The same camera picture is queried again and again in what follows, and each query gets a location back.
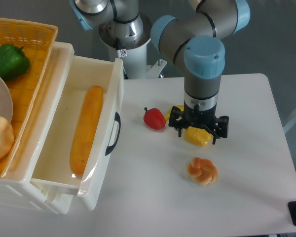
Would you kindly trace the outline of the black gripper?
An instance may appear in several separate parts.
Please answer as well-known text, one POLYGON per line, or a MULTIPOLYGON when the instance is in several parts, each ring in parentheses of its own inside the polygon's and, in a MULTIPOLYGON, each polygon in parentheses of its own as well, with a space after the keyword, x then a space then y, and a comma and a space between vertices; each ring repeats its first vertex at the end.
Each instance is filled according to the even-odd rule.
POLYGON ((174 128, 181 137, 183 130, 190 126, 205 129, 213 136, 212 144, 221 138, 228 137, 229 116, 216 117, 215 105, 213 108, 205 111, 194 110, 184 105, 184 110, 180 111, 176 106, 172 107, 168 126, 174 128))

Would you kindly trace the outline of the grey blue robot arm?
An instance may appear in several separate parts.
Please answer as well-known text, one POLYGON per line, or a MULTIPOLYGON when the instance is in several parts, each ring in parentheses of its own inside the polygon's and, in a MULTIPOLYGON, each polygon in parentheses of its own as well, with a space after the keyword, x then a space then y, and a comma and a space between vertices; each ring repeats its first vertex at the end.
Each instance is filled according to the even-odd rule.
POLYGON ((110 59, 120 58, 124 76, 148 76, 147 44, 180 71, 184 80, 184 109, 173 107, 169 126, 179 133, 196 127, 226 138, 229 118, 216 117, 225 48, 222 38, 247 26, 250 8, 245 0, 192 0, 195 15, 180 21, 165 15, 152 23, 137 0, 72 0, 70 6, 85 30, 97 28, 110 59))

